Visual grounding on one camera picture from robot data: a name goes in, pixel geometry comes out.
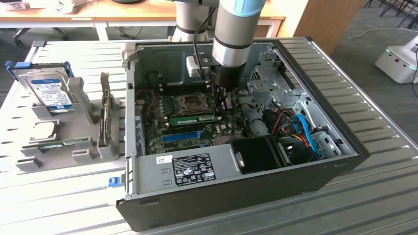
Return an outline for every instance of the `floor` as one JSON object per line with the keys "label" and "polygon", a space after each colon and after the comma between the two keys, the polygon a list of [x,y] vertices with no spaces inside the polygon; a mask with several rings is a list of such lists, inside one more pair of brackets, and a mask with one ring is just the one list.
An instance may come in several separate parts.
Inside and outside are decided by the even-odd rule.
{"label": "floor", "polygon": [[[374,1],[370,8],[359,9],[331,57],[407,135],[418,142],[418,125],[411,122],[411,117],[418,117],[418,98],[412,94],[411,85],[395,83],[374,66],[386,47],[406,44],[416,33],[395,29],[370,32],[356,39],[347,38],[370,29],[396,27],[400,18],[394,16],[395,10],[390,10],[380,18],[379,13],[383,7],[379,8],[378,5],[379,2]],[[133,27],[127,32],[136,35],[139,30],[140,27]],[[62,31],[72,41],[97,40],[93,28],[62,28]],[[60,40],[60,35],[50,28],[33,28],[21,37],[25,46],[16,47],[12,40],[13,34],[13,31],[0,29],[0,65],[4,65],[6,60],[22,61],[33,40]],[[124,39],[116,28],[108,28],[108,35],[109,40]],[[136,39],[161,39],[165,36],[165,27],[144,27]],[[12,82],[5,69],[1,69],[0,104]]]}

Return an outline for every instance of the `ribbed metal surface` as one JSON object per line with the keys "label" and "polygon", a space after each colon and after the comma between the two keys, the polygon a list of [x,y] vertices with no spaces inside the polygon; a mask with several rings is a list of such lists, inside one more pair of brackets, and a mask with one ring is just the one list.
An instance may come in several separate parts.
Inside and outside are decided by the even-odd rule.
{"label": "ribbed metal surface", "polygon": [[[384,235],[418,231],[414,144],[315,46],[303,38],[280,41],[372,156],[318,192],[141,234]],[[97,74],[108,71],[113,94],[123,97],[125,78],[119,45],[50,42],[34,53],[34,61],[68,60],[76,75],[85,80],[91,98],[100,95]],[[14,96],[9,104],[12,116],[17,115],[18,103],[25,102],[25,98]],[[133,234],[113,205],[108,204],[113,203],[119,188],[105,189],[108,177],[123,172],[121,160],[30,174],[16,174],[6,169],[0,174],[0,234]],[[0,158],[0,170],[8,161],[10,157]]]}

